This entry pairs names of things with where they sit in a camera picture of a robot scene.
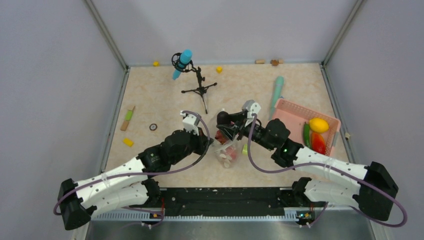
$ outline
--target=black tripod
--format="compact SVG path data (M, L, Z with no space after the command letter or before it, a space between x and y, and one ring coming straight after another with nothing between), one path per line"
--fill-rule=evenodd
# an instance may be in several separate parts
M185 94L185 93L193 92L193 93L199 94L200 97L201 97L201 100L203 101L204 111L206 112L206 114L208 114L208 108L206 107L204 95L208 91L208 88L210 88L212 86L216 86L218 83L215 82L214 84L211 84L211 85L202 86L202 82L205 81L205 77L202 76L202 74L201 74L202 69L200 67L197 67L197 68L194 67L193 61L190 61L189 63L185 64L185 66L184 66L184 64L182 64L180 62L180 55L181 55L181 53L175 53L172 56L172 65L174 66L174 68L176 70L178 70L182 73L195 72L196 77L197 77L197 83L199 85L199 87L196 88L196 89L182 90L181 93Z

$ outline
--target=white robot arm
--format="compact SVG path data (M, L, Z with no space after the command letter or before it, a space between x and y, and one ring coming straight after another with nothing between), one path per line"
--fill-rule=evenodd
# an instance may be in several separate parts
M217 128L230 140L240 140L249 137L253 114L261 107L253 100L247 101L241 112L228 114L222 111L217 116ZM325 177L331 182L312 180L302 177L292 186L293 194L299 202L332 202L359 208L369 217L387 221L393 202L366 185L331 170L336 168L374 185L378 189L395 198L398 186L387 172L386 168L372 162L370 166L343 162L332 157L317 153L289 138L290 131L279 119L268 122L266 127L255 124L251 140L262 147L275 152L271 158L283 168L302 165L301 171ZM317 165L304 166L308 163Z
M161 191L151 177L168 172L171 165L191 153L203 155L212 143L198 127L199 120L194 115L182 116L184 130L174 131L162 143L145 149L125 164L86 180L63 181L57 197L57 214L62 216L65 229L81 227L110 210L156 204Z

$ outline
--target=pink basket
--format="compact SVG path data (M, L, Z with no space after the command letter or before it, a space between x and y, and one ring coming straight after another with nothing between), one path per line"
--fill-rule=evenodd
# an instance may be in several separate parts
M329 125L329 130L321 135L325 140L325 155L331 156L336 145L336 133L340 130L340 120L283 98L280 98L275 104L275 112L272 116L272 119L280 119L285 127L290 130L290 136L288 137L291 140L303 145L305 145L303 140L304 124L313 118L324 119Z

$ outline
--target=beige floor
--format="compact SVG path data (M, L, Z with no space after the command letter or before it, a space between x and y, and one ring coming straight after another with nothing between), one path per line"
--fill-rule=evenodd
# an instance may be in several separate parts
M214 65L201 66L203 76L206 77L204 85L218 83L207 92L209 114L205 114L201 98L197 94L181 93L181 90L197 87L194 73L182 73L174 81L174 69L171 66L131 68L106 170L124 164L145 148L162 142L173 131L182 129L180 110L200 113L208 123L219 109L225 108L229 113L236 113L241 110L246 100L253 99L262 106L258 117L266 125L277 76L283 76L285 79L282 95L287 100L334 116L317 63L282 64L275 67L270 64L222 67L222 73L218 74ZM131 104L136 105L134 114L127 131L121 131L126 108ZM149 130L152 123L157 124L156 131ZM125 145L122 142L124 138L134 141L134 145ZM271 154L272 152L257 144L252 145L252 156L257 165L268 170L279 169L270 158ZM188 166L197 157L198 155L192 154L171 169ZM342 161L348 160L340 136L333 157ZM233 167L224 168L213 153L208 153L199 164L186 171L154 178L161 187L287 187L304 176L312 175L299 170L280 174L259 172L244 155Z

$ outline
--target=cable tie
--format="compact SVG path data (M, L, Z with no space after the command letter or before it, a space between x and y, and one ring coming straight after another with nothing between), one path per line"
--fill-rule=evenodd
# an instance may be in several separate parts
M104 186L106 187L106 192L109 193L110 188L111 188L111 181L108 179L108 175L103 172L102 174L100 174L101 180L104 183Z

